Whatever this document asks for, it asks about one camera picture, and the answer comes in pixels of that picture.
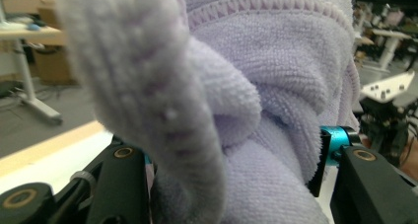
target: towel stitching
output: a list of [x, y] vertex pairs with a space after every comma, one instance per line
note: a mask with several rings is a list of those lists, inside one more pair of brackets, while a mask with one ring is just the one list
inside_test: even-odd
[[324, 0], [219, 0], [190, 11], [188, 24], [191, 31], [198, 27], [236, 14], [277, 11], [309, 11], [335, 20], [353, 34], [348, 18], [334, 4]]

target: gray floor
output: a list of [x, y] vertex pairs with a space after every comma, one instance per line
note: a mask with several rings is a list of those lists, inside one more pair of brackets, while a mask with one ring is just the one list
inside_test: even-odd
[[[391, 73], [383, 74], [365, 68], [359, 69], [362, 84], [403, 72], [401, 62], [389, 67]], [[37, 95], [52, 108], [62, 113], [61, 125], [50, 123], [25, 105], [11, 106], [12, 99], [0, 100], [0, 158], [40, 141], [68, 131], [94, 119], [93, 106], [88, 94], [79, 86], [48, 88], [35, 84]], [[418, 97], [418, 76], [409, 87], [407, 97]]]

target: microfiber towel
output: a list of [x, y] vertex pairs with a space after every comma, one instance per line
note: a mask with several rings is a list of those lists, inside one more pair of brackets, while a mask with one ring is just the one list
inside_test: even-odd
[[154, 223], [327, 222], [305, 183], [319, 126], [357, 126], [350, 0], [58, 0], [58, 13], [98, 120], [159, 165]]

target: cardboard box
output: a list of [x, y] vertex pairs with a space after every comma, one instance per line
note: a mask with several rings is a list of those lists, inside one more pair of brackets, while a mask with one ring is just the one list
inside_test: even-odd
[[55, 0], [3, 0], [8, 14], [38, 14], [37, 8], [48, 8], [55, 5]]
[[39, 79], [46, 85], [73, 85], [77, 81], [71, 74], [66, 50], [59, 45], [46, 45], [33, 49]]
[[[50, 27], [60, 29], [54, 8], [38, 8], [40, 18]], [[77, 81], [71, 74], [65, 50], [64, 34], [42, 40], [32, 40], [45, 45], [45, 49], [33, 49], [40, 81], [47, 85], [71, 85]]]

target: table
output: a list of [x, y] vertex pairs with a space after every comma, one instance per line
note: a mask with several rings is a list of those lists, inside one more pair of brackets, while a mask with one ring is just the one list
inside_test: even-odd
[[110, 144], [112, 134], [96, 121], [0, 159], [0, 193], [26, 183], [62, 190]]
[[388, 73], [389, 71], [387, 70], [387, 67], [394, 57], [394, 52], [396, 51], [399, 41], [401, 39], [411, 38], [411, 36], [400, 33], [400, 32], [393, 32], [393, 31], [387, 31], [387, 30], [373, 30], [373, 34], [377, 36], [382, 36], [382, 37], [389, 37], [389, 39], [386, 41], [386, 44], [384, 45], [384, 51], [379, 60], [380, 68], [371, 67], [371, 66], [363, 66], [363, 67]]
[[15, 31], [0, 31], [0, 40], [13, 40], [15, 43], [15, 53], [17, 55], [17, 63], [24, 80], [25, 92], [19, 94], [25, 104], [37, 110], [42, 115], [51, 119], [54, 122], [62, 122], [61, 114], [45, 103], [38, 100], [35, 96], [34, 84], [32, 82], [31, 72], [29, 70], [28, 62], [26, 60], [25, 52], [21, 43], [22, 39], [34, 39], [54, 37], [61, 35], [61, 31], [53, 28], [42, 28], [40, 31], [15, 30]]

